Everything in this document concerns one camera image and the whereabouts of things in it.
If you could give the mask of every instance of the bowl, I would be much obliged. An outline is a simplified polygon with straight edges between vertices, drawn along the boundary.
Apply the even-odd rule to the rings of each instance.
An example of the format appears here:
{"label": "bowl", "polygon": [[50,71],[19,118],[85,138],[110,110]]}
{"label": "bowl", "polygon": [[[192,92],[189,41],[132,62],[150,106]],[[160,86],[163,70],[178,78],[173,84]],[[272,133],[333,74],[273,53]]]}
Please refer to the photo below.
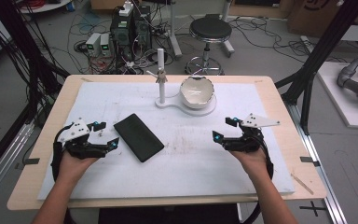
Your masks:
{"label": "bowl", "polygon": [[206,77],[188,77],[180,86],[180,95],[186,106],[192,109],[202,109],[212,101],[213,84]]}

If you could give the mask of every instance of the person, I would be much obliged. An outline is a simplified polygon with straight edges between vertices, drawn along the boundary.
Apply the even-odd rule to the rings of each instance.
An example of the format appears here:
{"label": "person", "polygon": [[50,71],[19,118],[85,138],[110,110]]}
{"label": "person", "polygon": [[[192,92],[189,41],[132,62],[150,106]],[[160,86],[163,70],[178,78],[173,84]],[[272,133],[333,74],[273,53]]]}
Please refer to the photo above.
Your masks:
{"label": "person", "polygon": [[[259,149],[251,153],[239,151],[231,151],[230,153],[238,159],[244,171],[255,185],[264,222],[274,224],[297,223],[287,204],[269,179],[269,174],[266,169],[266,155],[263,150]],[[57,181],[36,214],[33,223],[62,224],[72,190],[75,188],[81,176],[96,161],[97,159],[93,158],[80,160],[71,157],[71,155],[65,151],[62,156]]]}

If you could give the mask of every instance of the gray floor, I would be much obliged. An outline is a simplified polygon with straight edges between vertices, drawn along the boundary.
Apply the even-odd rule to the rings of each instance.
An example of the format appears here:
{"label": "gray floor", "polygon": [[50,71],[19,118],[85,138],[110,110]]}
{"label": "gray floor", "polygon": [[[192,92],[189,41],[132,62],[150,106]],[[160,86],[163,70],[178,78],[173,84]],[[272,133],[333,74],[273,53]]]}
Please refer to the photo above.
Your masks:
{"label": "gray floor", "polygon": [[[71,26],[72,32],[76,33],[81,28],[77,25],[80,22],[101,23],[108,27],[110,22],[109,15],[99,15],[90,12],[90,5],[82,3],[74,13],[68,13],[64,9],[57,9],[38,15],[41,30],[43,31],[50,46],[52,46],[54,56],[62,62],[62,65],[71,73],[79,74],[81,71],[76,69],[75,64],[63,50],[69,50],[76,56],[82,67],[87,67],[87,59],[81,54],[73,51],[73,45],[78,40],[87,39],[84,35],[69,35]],[[187,33],[190,17],[184,17],[177,22],[177,27],[184,24],[184,28],[178,33]],[[285,21],[268,21],[267,29],[279,34],[282,38],[281,45],[286,45],[288,41],[298,41],[299,36],[287,33]],[[254,44],[269,46],[275,39],[266,35],[264,31],[245,31],[246,37]],[[179,35],[179,45],[181,46],[183,57],[172,64],[166,66],[169,74],[180,75],[184,73],[185,64],[194,56],[202,54],[204,45],[194,40],[192,37]],[[246,76],[269,76],[274,81],[278,81],[296,72],[303,63],[281,55],[272,48],[255,47],[245,39],[239,31],[234,30],[230,43],[236,52],[228,58],[226,53],[219,45],[213,45],[211,57],[219,61],[225,69],[226,75],[246,75]],[[279,49],[282,53],[305,61],[307,56],[296,56],[290,49]],[[348,62],[358,55],[358,47],[355,43],[340,43],[332,56],[346,59]],[[0,139],[13,123],[14,119],[20,114],[26,105],[25,84],[14,71],[13,65],[5,53],[0,53]],[[315,78],[311,109],[310,109],[310,136],[316,146],[321,158],[322,165],[327,172],[330,183],[336,193],[337,199],[344,212],[348,223],[358,223],[358,129],[347,128],[339,116],[332,101],[327,95],[324,87],[318,78]],[[15,169],[17,162],[21,162],[22,154],[25,152],[40,130],[34,131],[33,137],[24,147],[20,156],[14,162],[13,167],[5,175],[0,183],[0,223],[27,223],[32,220],[35,211],[8,211],[6,204],[8,197],[13,190],[21,170]],[[317,207],[325,208],[322,201],[313,201]],[[300,223],[329,223],[328,214],[324,210],[300,209],[300,206],[311,207],[310,201],[288,202],[290,208]],[[96,223],[98,210],[79,209],[76,210],[75,217],[78,223]]]}

